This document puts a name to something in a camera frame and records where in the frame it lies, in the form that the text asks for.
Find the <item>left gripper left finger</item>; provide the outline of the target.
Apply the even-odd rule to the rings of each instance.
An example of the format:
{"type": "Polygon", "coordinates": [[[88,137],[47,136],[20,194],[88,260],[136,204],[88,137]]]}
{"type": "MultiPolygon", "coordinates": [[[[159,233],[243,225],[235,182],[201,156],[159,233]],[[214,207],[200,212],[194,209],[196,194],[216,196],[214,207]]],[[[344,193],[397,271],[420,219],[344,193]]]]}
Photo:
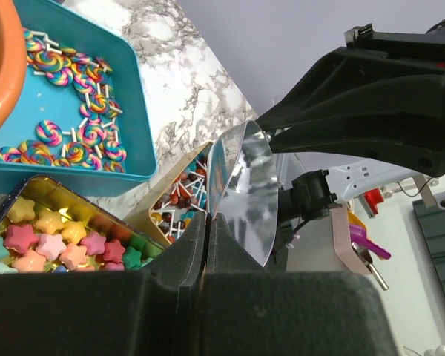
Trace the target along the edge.
{"type": "Polygon", "coordinates": [[[205,227],[136,271],[0,274],[0,355],[196,355],[205,227]]]}

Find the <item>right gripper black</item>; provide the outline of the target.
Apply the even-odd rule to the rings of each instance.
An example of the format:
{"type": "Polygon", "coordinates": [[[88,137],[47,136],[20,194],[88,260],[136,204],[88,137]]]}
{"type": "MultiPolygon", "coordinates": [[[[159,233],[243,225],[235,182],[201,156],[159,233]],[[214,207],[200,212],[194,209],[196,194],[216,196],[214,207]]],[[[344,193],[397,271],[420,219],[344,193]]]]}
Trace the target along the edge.
{"type": "Polygon", "coordinates": [[[445,174],[445,22],[424,34],[353,27],[257,122],[275,153],[321,152],[445,174]]]}

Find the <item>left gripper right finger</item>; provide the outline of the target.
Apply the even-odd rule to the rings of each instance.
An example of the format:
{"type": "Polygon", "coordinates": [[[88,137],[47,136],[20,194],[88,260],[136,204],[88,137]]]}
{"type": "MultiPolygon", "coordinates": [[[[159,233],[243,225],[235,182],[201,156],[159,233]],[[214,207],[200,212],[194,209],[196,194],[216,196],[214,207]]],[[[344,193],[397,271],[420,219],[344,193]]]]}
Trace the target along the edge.
{"type": "Polygon", "coordinates": [[[202,283],[204,355],[395,355],[380,296],[348,272],[270,272],[211,222],[202,283]]]}

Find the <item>gold tin round lollipops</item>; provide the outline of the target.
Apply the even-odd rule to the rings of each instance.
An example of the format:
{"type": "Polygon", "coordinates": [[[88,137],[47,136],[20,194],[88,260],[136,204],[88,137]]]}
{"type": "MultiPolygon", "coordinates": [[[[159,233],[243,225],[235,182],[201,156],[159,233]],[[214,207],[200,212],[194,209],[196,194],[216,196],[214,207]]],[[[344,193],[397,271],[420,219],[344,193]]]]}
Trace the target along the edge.
{"type": "Polygon", "coordinates": [[[208,141],[184,154],[124,218],[163,246],[179,239],[193,214],[206,207],[208,141]]]}

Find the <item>gold tin star candies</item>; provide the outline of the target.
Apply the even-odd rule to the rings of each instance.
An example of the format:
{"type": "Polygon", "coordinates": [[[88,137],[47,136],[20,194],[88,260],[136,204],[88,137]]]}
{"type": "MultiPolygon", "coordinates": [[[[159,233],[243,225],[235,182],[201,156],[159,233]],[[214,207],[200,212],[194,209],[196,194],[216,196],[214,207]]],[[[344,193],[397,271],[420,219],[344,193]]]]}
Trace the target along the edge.
{"type": "Polygon", "coordinates": [[[46,176],[0,199],[0,274],[136,271],[164,248],[46,176]]]}

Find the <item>teal tin swirl lollipops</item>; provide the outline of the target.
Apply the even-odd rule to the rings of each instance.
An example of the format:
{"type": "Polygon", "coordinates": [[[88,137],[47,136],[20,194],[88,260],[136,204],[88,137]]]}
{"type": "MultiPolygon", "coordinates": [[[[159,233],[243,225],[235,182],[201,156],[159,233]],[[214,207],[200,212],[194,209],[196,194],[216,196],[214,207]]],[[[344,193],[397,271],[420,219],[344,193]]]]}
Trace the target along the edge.
{"type": "MultiPolygon", "coordinates": [[[[46,32],[59,44],[101,56],[113,68],[110,84],[123,111],[116,118],[119,141],[127,151],[124,172],[0,162],[0,194],[8,194],[23,179],[44,174],[84,196],[117,197],[148,181],[157,171],[139,63],[133,48],[120,36],[54,1],[15,1],[21,23],[46,32]]],[[[27,70],[22,94],[0,128],[0,148],[34,139],[36,125],[49,119],[62,130],[76,127],[81,100],[70,87],[59,87],[27,70]]]]}

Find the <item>metal scoop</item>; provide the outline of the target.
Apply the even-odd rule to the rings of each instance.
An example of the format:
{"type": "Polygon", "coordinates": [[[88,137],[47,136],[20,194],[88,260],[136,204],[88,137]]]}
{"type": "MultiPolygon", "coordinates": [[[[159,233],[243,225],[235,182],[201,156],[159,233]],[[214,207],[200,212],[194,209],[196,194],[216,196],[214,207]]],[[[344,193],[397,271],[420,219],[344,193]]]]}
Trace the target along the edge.
{"type": "Polygon", "coordinates": [[[264,266],[277,230],[279,184],[274,157],[260,126],[228,129],[208,154],[207,208],[223,215],[232,237],[264,266]]]}

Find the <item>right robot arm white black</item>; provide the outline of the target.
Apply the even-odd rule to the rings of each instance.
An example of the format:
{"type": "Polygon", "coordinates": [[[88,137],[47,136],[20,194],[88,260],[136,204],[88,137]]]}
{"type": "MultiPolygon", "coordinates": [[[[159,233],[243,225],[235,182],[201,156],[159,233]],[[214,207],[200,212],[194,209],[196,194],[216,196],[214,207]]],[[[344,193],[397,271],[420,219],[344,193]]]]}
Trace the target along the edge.
{"type": "Polygon", "coordinates": [[[354,162],[296,178],[279,218],[304,222],[367,191],[420,174],[445,174],[445,19],[424,34],[345,34],[257,119],[276,154],[323,153],[354,162]]]}

